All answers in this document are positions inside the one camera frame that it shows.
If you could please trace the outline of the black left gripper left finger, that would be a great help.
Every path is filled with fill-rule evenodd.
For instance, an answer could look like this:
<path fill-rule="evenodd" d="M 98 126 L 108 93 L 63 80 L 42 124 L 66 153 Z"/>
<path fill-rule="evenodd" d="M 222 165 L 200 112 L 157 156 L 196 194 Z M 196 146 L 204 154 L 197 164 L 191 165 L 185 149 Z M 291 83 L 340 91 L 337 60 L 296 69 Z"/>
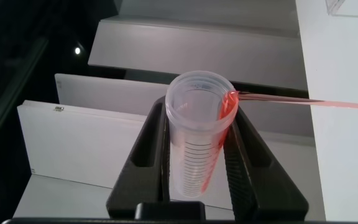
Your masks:
<path fill-rule="evenodd" d="M 134 218 L 138 204 L 170 200 L 169 149 L 163 96 L 153 104 L 106 201 L 111 218 Z"/>

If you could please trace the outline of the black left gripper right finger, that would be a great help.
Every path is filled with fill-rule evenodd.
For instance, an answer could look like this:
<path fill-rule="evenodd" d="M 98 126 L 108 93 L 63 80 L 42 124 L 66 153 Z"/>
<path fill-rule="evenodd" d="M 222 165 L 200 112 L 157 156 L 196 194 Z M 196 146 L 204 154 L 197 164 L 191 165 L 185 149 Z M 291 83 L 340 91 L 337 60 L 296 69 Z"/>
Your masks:
<path fill-rule="evenodd" d="M 235 220 L 305 220 L 306 198 L 241 109 L 223 151 Z"/>

